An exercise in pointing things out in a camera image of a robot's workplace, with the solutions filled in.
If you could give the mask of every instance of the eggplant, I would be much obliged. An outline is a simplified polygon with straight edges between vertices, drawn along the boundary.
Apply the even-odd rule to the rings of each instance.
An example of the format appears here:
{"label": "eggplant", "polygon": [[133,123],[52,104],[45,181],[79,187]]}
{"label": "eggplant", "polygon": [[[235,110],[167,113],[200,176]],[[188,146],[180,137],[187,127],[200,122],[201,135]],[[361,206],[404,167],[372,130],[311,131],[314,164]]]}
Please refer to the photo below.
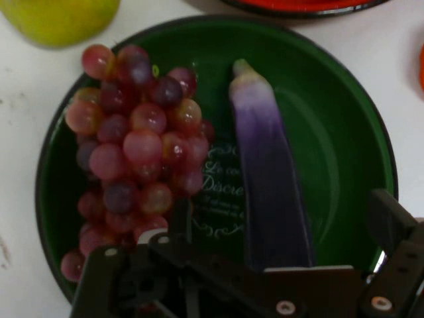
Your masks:
{"label": "eggplant", "polygon": [[254,271],[312,267],[313,240],[274,90],[246,60],[229,88],[246,196],[245,262]]}

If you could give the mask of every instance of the white surface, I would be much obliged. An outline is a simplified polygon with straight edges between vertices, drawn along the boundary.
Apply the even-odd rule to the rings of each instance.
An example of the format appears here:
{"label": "white surface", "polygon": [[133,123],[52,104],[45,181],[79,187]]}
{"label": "white surface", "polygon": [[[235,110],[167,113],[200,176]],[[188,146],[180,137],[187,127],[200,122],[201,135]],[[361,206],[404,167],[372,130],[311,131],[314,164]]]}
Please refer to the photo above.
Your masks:
{"label": "white surface", "polygon": [[[40,247],[34,177],[48,124],[81,74],[81,51],[93,42],[111,46],[151,25],[205,13],[246,15],[218,0],[123,0],[104,33],[65,50],[29,44],[0,17],[0,236],[10,252],[10,264],[0,253],[7,267],[0,267],[2,318],[69,315]],[[393,143],[400,201],[424,216],[424,93],[417,81],[424,2],[391,0],[349,16],[280,23],[329,50],[365,87]]]}

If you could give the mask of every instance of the screw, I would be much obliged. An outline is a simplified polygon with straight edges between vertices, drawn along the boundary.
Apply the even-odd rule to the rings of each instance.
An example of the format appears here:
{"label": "screw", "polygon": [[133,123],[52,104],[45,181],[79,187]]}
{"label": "screw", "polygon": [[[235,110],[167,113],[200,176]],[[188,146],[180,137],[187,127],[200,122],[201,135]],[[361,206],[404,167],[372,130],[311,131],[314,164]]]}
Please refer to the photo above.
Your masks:
{"label": "screw", "polygon": [[118,254],[118,250],[116,248],[110,248],[109,250],[105,251],[105,256],[114,256]]}
{"label": "screw", "polygon": [[385,297],[376,296],[371,299],[371,305],[378,311],[389,311],[393,308],[393,304]]}
{"label": "screw", "polygon": [[281,300],[277,303],[276,311],[280,315],[290,316],[296,312],[296,306],[291,301]]}
{"label": "screw", "polygon": [[367,284],[367,285],[371,284],[371,282],[372,282],[372,280],[374,279],[374,277],[376,277],[376,275],[375,275],[375,274],[370,274],[370,275],[368,275],[368,276],[367,276],[367,278],[366,278],[366,280],[365,280],[366,284]]}
{"label": "screw", "polygon": [[160,237],[158,239],[158,243],[159,244],[168,244],[170,242],[170,238],[169,237]]}

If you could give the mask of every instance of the green bowl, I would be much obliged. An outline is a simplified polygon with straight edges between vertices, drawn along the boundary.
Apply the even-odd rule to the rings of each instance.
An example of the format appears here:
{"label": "green bowl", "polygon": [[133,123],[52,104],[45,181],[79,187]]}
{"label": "green bowl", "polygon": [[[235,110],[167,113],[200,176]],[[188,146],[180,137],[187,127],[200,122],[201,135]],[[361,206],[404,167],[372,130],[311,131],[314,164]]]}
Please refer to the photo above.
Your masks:
{"label": "green bowl", "polygon": [[[245,58],[272,84],[311,219],[317,264],[375,266],[380,253],[366,232],[368,192],[398,196],[396,165],[375,104],[352,74],[310,40],[278,25],[226,16],[190,17],[142,31],[128,43],[145,47],[161,73],[196,70],[196,99],[217,131],[204,169],[203,191],[193,198],[194,244],[242,262],[244,196],[228,98],[231,66]],[[73,133],[64,110],[75,91],[98,85],[82,77],[64,98],[42,147],[36,179],[38,229],[51,270],[69,300],[75,284],[60,273],[61,257],[78,245],[76,211],[86,180],[76,165]]]}

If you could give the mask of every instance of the red plate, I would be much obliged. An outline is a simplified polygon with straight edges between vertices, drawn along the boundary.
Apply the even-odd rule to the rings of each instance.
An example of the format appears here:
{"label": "red plate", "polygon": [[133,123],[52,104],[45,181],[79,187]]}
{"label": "red plate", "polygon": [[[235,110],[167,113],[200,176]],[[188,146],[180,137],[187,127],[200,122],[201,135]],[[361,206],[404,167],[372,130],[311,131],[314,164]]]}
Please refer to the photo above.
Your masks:
{"label": "red plate", "polygon": [[222,0],[265,15],[319,17],[353,13],[389,0]]}

